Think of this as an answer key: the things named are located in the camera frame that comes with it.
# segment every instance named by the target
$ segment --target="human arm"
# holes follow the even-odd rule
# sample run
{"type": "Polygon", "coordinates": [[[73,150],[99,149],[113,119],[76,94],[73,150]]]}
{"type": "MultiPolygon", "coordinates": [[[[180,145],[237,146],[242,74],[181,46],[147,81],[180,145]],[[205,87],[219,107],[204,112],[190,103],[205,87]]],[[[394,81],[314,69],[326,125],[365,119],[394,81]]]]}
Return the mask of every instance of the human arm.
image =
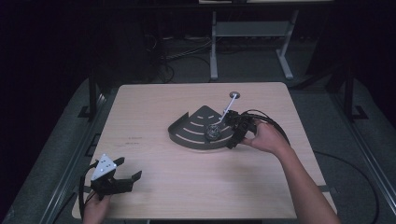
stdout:
{"type": "Polygon", "coordinates": [[[99,195],[92,191],[85,202],[83,224],[100,224],[110,208],[111,195],[106,195],[99,201],[99,195]]]}
{"type": "Polygon", "coordinates": [[[288,181],[294,210],[301,223],[340,223],[338,216],[305,170],[294,149],[271,124],[255,120],[256,136],[242,144],[274,154],[288,181]]]}

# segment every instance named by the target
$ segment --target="wire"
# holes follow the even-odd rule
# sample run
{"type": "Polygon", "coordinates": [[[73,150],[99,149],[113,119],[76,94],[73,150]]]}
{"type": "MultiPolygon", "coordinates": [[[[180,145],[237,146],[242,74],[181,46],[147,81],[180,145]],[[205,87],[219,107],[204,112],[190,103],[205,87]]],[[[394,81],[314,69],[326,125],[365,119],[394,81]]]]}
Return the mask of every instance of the wire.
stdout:
{"type": "Polygon", "coordinates": [[[180,59],[189,59],[189,58],[198,59],[198,60],[200,60],[200,61],[206,63],[206,64],[210,67],[210,63],[209,63],[207,60],[205,60],[205,59],[203,59],[203,58],[201,58],[201,57],[192,56],[192,55],[191,55],[191,56],[183,56],[183,57],[180,57],[180,58],[177,58],[177,59],[173,59],[173,60],[171,60],[171,61],[180,60],[180,59]]]}
{"type": "Polygon", "coordinates": [[[91,170],[91,168],[94,168],[98,165],[99,161],[96,160],[95,163],[91,164],[84,172],[84,174],[79,178],[79,185],[78,185],[78,206],[79,206],[79,213],[81,215],[81,219],[84,218],[84,208],[85,208],[85,203],[84,203],[84,182],[85,182],[85,176],[87,175],[88,171],[91,170]]]}
{"type": "Polygon", "coordinates": [[[149,37],[154,40],[153,46],[150,49],[147,49],[148,51],[152,51],[153,49],[155,49],[157,47],[157,44],[158,44],[157,38],[155,38],[154,35],[145,35],[145,37],[149,37]]]}
{"type": "Polygon", "coordinates": [[[257,109],[249,109],[249,110],[245,111],[244,113],[247,113],[247,112],[250,112],[250,111],[261,113],[265,117],[269,118],[268,115],[266,115],[264,112],[262,112],[260,110],[257,110],[257,109]]]}
{"type": "Polygon", "coordinates": [[[190,54],[193,54],[193,53],[197,53],[197,52],[199,52],[201,50],[207,49],[207,47],[209,47],[211,45],[211,43],[212,43],[212,41],[209,40],[208,42],[204,43],[203,45],[201,45],[201,46],[199,46],[197,48],[189,49],[189,50],[186,50],[186,51],[181,52],[179,54],[166,56],[166,60],[171,60],[171,59],[187,56],[187,55],[190,55],[190,54]]]}
{"type": "Polygon", "coordinates": [[[68,199],[67,201],[64,203],[64,206],[62,206],[61,210],[59,210],[58,214],[56,215],[55,219],[53,220],[53,224],[56,223],[56,221],[58,220],[59,216],[61,215],[61,213],[64,211],[64,209],[66,208],[66,206],[70,203],[70,201],[73,199],[73,197],[76,195],[76,193],[73,193],[68,199]]]}
{"type": "Polygon", "coordinates": [[[256,115],[256,114],[249,114],[248,111],[243,112],[241,115],[236,115],[233,118],[237,119],[237,118],[252,118],[252,119],[261,119],[264,120],[270,124],[272,124],[274,126],[274,128],[277,129],[278,132],[280,132],[280,134],[283,135],[283,137],[285,138],[285,140],[289,143],[290,145],[290,141],[288,136],[286,135],[285,131],[282,129],[282,127],[280,127],[280,125],[278,123],[276,123],[273,119],[271,119],[270,117],[266,116],[264,113],[264,116],[261,115],[256,115]]]}
{"type": "Polygon", "coordinates": [[[91,195],[91,197],[89,197],[89,198],[85,201],[85,204],[87,204],[87,202],[89,202],[90,199],[92,199],[92,197],[95,196],[95,194],[96,194],[96,192],[94,192],[94,193],[91,195]]]}
{"type": "Polygon", "coordinates": [[[169,64],[160,64],[160,66],[161,65],[165,67],[165,72],[163,72],[161,68],[159,68],[157,77],[163,82],[163,84],[174,82],[173,78],[175,76],[175,69],[171,67],[169,64]],[[168,73],[169,70],[171,72],[171,76],[169,78],[166,78],[166,73],[168,73]]]}
{"type": "Polygon", "coordinates": [[[370,185],[370,188],[371,188],[371,190],[372,190],[372,192],[373,192],[373,194],[374,194],[374,197],[375,197],[375,215],[374,215],[373,220],[370,222],[370,223],[372,223],[372,224],[375,224],[375,223],[377,222],[378,216],[379,216],[379,200],[378,200],[378,194],[377,194],[376,191],[375,191],[375,187],[374,187],[374,185],[372,184],[372,182],[370,181],[369,177],[368,177],[361,169],[359,169],[356,165],[350,163],[349,161],[346,161],[346,160],[344,160],[344,159],[341,159],[341,158],[339,158],[339,157],[336,157],[336,156],[334,156],[334,155],[330,155],[330,154],[327,154],[327,153],[324,153],[324,152],[320,152],[320,151],[316,151],[316,150],[313,150],[313,151],[314,151],[315,153],[319,154],[319,155],[327,156],[327,157],[333,158],[333,159],[335,159],[335,160],[341,161],[341,162],[343,162],[343,163],[346,163],[346,164],[348,164],[349,166],[351,166],[352,168],[354,168],[356,171],[358,171],[359,173],[361,173],[361,175],[366,179],[367,183],[370,185]]]}
{"type": "Polygon", "coordinates": [[[226,40],[221,41],[218,44],[219,48],[217,49],[218,54],[235,54],[239,52],[243,52],[248,48],[248,44],[244,44],[245,47],[242,45],[235,43],[233,39],[227,38],[226,40]]]}
{"type": "Polygon", "coordinates": [[[207,40],[210,40],[210,37],[184,37],[183,40],[190,41],[192,43],[203,43],[207,40]]]}

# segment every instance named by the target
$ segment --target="white triangle marker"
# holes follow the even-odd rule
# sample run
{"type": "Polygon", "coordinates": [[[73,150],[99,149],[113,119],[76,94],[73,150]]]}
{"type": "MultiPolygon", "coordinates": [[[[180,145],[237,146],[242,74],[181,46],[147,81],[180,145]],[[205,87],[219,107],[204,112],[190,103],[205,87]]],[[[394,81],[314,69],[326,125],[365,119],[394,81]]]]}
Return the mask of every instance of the white triangle marker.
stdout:
{"type": "Polygon", "coordinates": [[[106,154],[102,155],[102,158],[99,160],[99,163],[96,166],[95,171],[93,171],[93,175],[91,180],[96,180],[111,171],[117,168],[117,164],[113,162],[106,154]]]}

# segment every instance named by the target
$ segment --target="wooden tabletop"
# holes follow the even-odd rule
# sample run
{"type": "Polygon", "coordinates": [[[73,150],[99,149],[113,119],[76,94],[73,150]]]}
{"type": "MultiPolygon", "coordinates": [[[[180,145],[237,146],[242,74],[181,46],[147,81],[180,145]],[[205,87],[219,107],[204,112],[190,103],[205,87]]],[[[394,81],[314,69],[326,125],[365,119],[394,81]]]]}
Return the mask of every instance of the wooden tabletop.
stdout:
{"type": "MultiPolygon", "coordinates": [[[[238,145],[210,151],[182,147],[168,127],[186,112],[207,105],[218,113],[258,109],[286,132],[307,172],[326,185],[289,91],[283,83],[206,83],[120,87],[92,162],[106,153],[125,157],[115,178],[142,170],[134,190],[113,195],[107,217],[122,219],[296,218],[289,188],[277,158],[238,145]]],[[[92,172],[87,174],[89,186],[92,172]]],[[[332,207],[328,192],[324,195],[332,207]]],[[[78,204],[73,216],[79,217],[78,204]]]]}

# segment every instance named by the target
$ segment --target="forearm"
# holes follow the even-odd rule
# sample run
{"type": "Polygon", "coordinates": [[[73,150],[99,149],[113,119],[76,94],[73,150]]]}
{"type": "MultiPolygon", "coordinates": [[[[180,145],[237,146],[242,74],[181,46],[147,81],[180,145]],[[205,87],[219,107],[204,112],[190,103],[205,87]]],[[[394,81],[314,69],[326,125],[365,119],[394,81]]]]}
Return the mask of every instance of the forearm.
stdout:
{"type": "Polygon", "coordinates": [[[291,147],[276,153],[289,184],[294,209],[301,223],[340,223],[338,216],[305,170],[291,147]]]}
{"type": "Polygon", "coordinates": [[[82,224],[101,224],[102,222],[93,222],[93,221],[90,221],[90,220],[83,220],[82,221],[82,224]]]}

